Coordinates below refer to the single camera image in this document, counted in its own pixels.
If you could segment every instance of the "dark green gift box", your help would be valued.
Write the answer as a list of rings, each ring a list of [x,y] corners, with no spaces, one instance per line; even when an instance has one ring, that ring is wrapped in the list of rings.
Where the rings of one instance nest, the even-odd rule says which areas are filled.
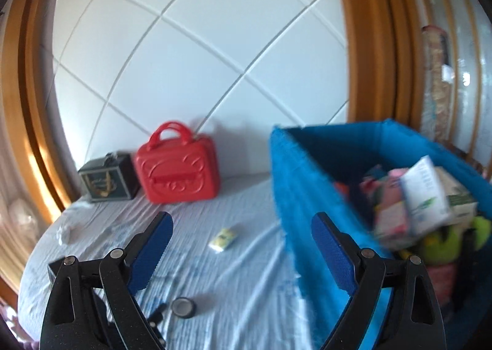
[[[131,200],[140,188],[128,153],[108,153],[91,160],[79,175],[92,201]]]

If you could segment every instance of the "blue fabric box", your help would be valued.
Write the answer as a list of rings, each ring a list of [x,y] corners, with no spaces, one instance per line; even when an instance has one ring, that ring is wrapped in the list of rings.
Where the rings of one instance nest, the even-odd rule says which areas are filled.
[[[299,272],[299,288],[307,300],[313,345],[319,348],[338,321],[348,301],[338,289],[311,236],[311,219],[325,211],[341,232],[350,234],[362,247],[389,257],[371,236],[367,225],[334,188],[361,177],[375,164],[384,168],[410,167],[429,155],[478,200],[478,208],[492,218],[492,186],[463,160],[443,146],[428,141],[392,120],[380,123],[275,128],[270,138],[272,176],[277,213],[286,233],[287,249]],[[492,301],[492,241],[478,253],[477,285],[464,308],[446,324],[449,350],[464,346]],[[390,289],[381,293],[371,326],[361,349],[371,349],[385,316]]]

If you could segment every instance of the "box handle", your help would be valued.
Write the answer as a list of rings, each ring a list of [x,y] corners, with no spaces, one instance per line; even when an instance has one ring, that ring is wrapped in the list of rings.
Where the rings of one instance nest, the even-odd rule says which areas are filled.
[[[193,132],[184,124],[178,121],[168,121],[162,124],[157,130],[152,134],[149,142],[147,143],[147,150],[152,150],[159,146],[161,141],[161,134],[166,130],[173,130],[179,134],[181,137],[182,145],[188,145],[193,142]]]

